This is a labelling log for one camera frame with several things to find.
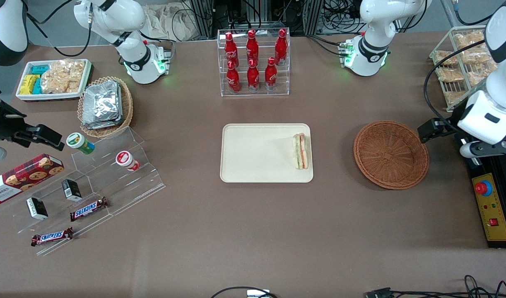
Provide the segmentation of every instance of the bottle cap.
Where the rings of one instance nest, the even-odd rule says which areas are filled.
[[[73,132],[67,137],[67,140],[65,142],[69,145],[69,147],[78,149],[84,144],[85,140],[86,138],[84,138],[82,134],[79,132]]]
[[[133,156],[128,151],[120,151],[115,158],[119,166],[129,166],[133,161]]]

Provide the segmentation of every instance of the yellow control box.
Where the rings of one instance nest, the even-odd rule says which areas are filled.
[[[472,179],[488,241],[506,241],[506,222],[491,173]]]

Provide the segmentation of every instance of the sandwich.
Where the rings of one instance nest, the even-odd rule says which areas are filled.
[[[308,168],[304,134],[296,134],[293,136],[293,156],[296,169],[306,170]]]

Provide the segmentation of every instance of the emergency stop button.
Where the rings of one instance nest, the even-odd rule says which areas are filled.
[[[482,180],[474,185],[474,191],[476,191],[476,194],[488,197],[492,194],[492,185],[490,182]]]

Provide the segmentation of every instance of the red button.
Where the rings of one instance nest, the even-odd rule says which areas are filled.
[[[474,185],[474,190],[476,191],[476,194],[484,195],[488,191],[488,188],[485,183],[478,182]]]

